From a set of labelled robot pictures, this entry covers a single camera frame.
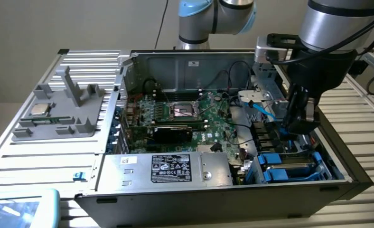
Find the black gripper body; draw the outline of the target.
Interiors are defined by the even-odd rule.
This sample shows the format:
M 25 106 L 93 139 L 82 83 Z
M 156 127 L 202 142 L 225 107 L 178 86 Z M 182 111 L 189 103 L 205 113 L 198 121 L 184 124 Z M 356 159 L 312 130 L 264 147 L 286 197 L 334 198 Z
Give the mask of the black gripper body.
M 356 57 L 357 50 L 353 50 L 342 54 L 325 54 L 290 64 L 290 101 L 305 103 L 309 98 L 318 101 L 326 91 L 341 85 Z

